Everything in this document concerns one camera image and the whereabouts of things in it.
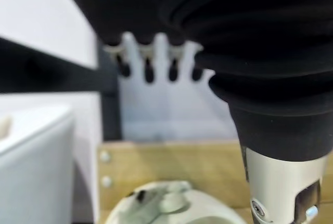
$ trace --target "black bellows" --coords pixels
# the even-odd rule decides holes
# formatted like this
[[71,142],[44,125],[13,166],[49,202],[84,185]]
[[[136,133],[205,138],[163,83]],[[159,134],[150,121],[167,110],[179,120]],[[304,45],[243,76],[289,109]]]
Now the black bellows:
[[199,42],[199,67],[227,101],[240,142],[287,161],[332,149],[333,0],[156,0]]

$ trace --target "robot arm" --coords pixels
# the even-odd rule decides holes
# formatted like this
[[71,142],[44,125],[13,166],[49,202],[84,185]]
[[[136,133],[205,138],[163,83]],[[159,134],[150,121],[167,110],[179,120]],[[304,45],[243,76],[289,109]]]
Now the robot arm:
[[238,130],[254,221],[311,221],[333,145],[333,0],[75,1],[109,45],[123,31],[144,44],[148,30],[199,42]]

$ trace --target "wooden board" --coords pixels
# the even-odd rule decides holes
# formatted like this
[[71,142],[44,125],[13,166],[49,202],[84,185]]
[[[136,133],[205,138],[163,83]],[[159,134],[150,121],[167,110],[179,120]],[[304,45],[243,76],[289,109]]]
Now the wooden board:
[[[158,180],[188,180],[198,190],[220,199],[228,206],[240,209],[242,216],[251,214],[250,192],[238,144],[136,144],[108,143],[98,153],[107,151],[111,161],[98,161],[99,180],[112,179],[112,187],[99,183],[100,209],[109,213],[133,189]],[[324,176],[322,202],[333,203],[333,156]],[[333,218],[333,205],[323,205],[321,217]]]

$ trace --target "white toy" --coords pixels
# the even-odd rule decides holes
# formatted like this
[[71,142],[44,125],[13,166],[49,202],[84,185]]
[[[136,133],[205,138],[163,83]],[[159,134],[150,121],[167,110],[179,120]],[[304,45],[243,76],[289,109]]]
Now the white toy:
[[186,181],[153,182],[122,199],[105,224],[246,224],[231,208]]

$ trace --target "black metal frame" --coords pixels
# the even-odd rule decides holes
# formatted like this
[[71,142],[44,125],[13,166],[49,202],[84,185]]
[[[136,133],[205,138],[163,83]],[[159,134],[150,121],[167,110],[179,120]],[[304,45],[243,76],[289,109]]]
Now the black metal frame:
[[121,139],[117,71],[97,43],[93,70],[0,38],[0,93],[101,93],[104,140]]

